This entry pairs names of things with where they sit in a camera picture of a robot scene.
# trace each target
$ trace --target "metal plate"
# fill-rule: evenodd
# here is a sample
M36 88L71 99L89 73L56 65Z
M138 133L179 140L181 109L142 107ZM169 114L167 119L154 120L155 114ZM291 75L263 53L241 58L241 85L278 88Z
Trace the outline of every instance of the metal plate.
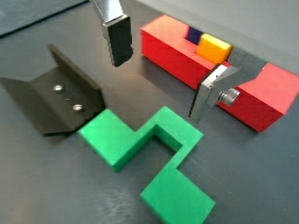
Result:
M31 82L2 78L46 137L71 134L106 108L98 84L54 45L50 49L59 66L48 73ZM56 86L63 86L63 90L55 91Z

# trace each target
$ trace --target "screw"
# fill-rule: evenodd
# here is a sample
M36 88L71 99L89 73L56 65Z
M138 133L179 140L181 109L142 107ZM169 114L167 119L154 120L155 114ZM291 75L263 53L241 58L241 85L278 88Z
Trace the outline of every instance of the screw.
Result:
M83 110L83 106L82 106L80 104L76 104L76 105L72 107L72 109L74 109L75 111L82 111L82 110Z
M56 85L54 88L52 88L56 92L60 92L63 90L63 85Z
M219 93L219 100L229 106L234 104L238 98L239 98L239 91L235 88L231 88L230 90L222 91Z

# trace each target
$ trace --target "gray table surface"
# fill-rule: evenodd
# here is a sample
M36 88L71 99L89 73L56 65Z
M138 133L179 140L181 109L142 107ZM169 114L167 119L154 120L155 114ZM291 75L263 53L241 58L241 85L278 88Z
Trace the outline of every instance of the gray table surface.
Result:
M161 14L123 2L133 17L134 58L110 64L107 42L90 4L0 39L0 76L30 81L56 65L54 43L102 86L107 106L137 130L169 106L190 121L194 91L141 55L139 29ZM215 199L206 223L299 223L299 99L262 134L221 108L197 128L205 133L181 166ZM75 133L44 138L0 86L0 223L154 224L139 198L171 158L153 139L121 173Z

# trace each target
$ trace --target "green zigzag block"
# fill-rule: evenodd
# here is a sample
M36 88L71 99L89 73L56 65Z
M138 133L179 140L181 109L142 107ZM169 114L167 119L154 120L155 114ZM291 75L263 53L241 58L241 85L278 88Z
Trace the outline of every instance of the green zigzag block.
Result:
M158 136L177 153L141 196L165 223L205 222L215 202L178 170L203 134L167 107L138 131L106 109L79 133L117 172L153 136Z

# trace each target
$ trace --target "bolt head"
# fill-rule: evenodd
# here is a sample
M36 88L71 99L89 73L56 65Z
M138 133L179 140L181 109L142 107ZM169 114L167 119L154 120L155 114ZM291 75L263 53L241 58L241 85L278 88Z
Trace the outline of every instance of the bolt head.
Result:
M85 109L85 107L80 104L74 105L72 109L75 111L82 111Z
M56 85L52 89L54 91L60 92L63 90L63 85Z

